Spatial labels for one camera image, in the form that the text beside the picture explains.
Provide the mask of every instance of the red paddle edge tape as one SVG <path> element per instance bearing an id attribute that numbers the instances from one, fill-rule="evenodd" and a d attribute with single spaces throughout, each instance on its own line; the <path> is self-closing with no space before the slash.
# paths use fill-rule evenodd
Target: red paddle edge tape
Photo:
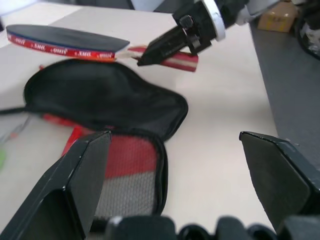
<path id="1" fill-rule="evenodd" d="M 16 36 L 9 32 L 7 32 L 7 38 L 13 44 L 17 44 L 25 48 L 37 50 L 40 52 L 67 56 L 77 59 L 96 60 L 102 62 L 113 62 L 115 60 L 114 52 L 78 50 L 69 47 L 58 47 L 42 42 L 25 39 L 23 37 Z"/>

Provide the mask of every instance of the white table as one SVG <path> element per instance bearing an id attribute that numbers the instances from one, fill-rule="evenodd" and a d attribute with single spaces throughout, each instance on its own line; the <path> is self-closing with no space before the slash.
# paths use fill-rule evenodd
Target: white table
<path id="1" fill-rule="evenodd" d="M 34 16 L 25 17 L 32 22 Z M 148 43 L 175 22 L 165 13 L 82 7 L 52 25 L 128 39 L 135 45 Z M 38 65 L 61 59 L 12 44 L 0 48 L 0 108 L 22 105 L 24 84 Z M 245 225 L 270 226 L 238 140 L 240 131 L 277 135 L 249 27 L 232 27 L 226 40 L 201 53 L 196 73 L 157 65 L 137 67 L 130 59 L 122 62 L 148 82 L 188 101 L 186 119 L 165 144 L 169 184 L 163 214 L 173 218 L 178 229 L 198 223 L 212 232 L 223 215 L 236 216 Z M 1 117 L 0 130 L 10 129 L 22 118 Z M 0 231 L 59 158 L 71 131 L 34 117 L 18 138 L 5 145 Z"/>

